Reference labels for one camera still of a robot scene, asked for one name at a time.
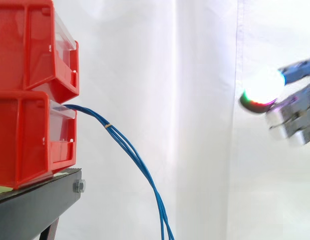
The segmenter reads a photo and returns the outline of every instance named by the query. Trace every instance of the stacked storage bin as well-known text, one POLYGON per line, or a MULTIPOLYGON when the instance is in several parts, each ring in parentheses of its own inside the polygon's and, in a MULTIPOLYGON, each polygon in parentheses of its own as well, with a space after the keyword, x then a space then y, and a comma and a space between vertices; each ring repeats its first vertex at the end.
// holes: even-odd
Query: stacked storage bin
POLYGON ((0 0, 0 186, 76 163, 78 51, 52 0, 0 0))

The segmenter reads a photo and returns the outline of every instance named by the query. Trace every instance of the robotic hand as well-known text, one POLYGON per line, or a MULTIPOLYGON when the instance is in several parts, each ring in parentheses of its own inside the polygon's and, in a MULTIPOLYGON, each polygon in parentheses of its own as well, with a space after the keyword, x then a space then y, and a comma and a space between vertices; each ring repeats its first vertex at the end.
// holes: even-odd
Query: robotic hand
MULTIPOLYGON (((284 85, 310 76, 310 59, 280 68, 284 85)), ((310 84, 282 102, 276 99, 259 103, 249 99, 244 92, 240 103, 254 113, 266 113, 270 132, 277 139, 289 138, 292 145, 301 146, 310 142, 310 84)))

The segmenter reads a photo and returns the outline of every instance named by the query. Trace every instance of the blue cable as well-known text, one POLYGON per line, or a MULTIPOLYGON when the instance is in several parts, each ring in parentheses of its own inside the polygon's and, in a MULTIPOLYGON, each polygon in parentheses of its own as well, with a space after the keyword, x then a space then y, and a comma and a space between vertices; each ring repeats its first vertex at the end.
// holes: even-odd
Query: blue cable
POLYGON ((67 104, 65 105, 65 107, 88 114, 96 118, 104 127, 107 126, 106 128, 107 132, 121 146, 121 148, 129 155, 129 157, 134 161, 134 163, 137 165, 137 167, 142 172, 142 174, 146 177, 147 181, 149 182, 149 184, 154 190, 154 194, 156 196, 156 201, 157 201, 158 210, 159 210, 161 239, 162 240, 165 239, 165 232, 164 232, 164 223, 165 223, 169 240, 175 240, 173 233, 171 231, 171 228, 169 226, 169 223, 168 223, 168 217, 167 217, 166 209, 164 206, 164 202, 161 199, 161 196, 155 186, 155 183, 146 165, 142 161, 141 157, 139 156, 134 146, 128 141, 128 139, 118 129, 116 129, 113 125, 110 125, 110 123, 106 119, 104 119, 102 116, 100 116, 95 111, 89 108, 86 108, 86 107, 73 105, 73 104, 67 104))

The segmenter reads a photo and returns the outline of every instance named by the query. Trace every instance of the bright led light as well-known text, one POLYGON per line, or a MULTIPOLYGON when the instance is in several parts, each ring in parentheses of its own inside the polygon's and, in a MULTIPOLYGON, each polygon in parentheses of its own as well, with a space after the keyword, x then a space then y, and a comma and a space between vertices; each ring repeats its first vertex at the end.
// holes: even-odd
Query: bright led light
POLYGON ((272 68, 262 68, 250 78, 244 80, 245 93, 248 99, 267 104, 273 102, 282 93, 285 77, 272 68))

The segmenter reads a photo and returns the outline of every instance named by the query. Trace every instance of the white backdrop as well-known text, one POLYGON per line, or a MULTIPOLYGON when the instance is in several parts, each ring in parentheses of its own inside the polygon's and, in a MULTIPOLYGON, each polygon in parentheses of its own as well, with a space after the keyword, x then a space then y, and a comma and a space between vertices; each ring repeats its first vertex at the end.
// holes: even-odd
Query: white backdrop
MULTIPOLYGON (((71 103, 99 112, 137 147, 176 239, 310 239, 310 146, 273 141, 263 117, 234 101, 248 70, 310 57, 310 0, 55 7, 80 44, 81 94, 71 103)), ((83 114, 76 166, 87 189, 60 218, 57 240, 160 239, 146 179, 83 114)))

